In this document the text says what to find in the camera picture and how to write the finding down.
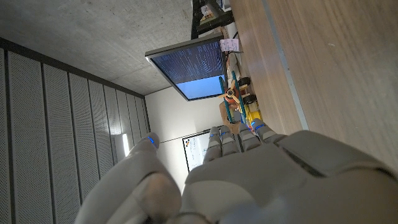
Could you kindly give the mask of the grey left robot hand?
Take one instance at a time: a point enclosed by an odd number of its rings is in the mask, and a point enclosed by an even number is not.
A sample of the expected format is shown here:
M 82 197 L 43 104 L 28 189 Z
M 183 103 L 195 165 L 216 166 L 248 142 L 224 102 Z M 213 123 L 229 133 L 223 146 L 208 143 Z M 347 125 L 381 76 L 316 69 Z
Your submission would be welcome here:
M 210 130 L 180 189 L 148 133 L 91 190 L 77 223 L 396 223 L 397 172 L 342 142 L 262 120 Z

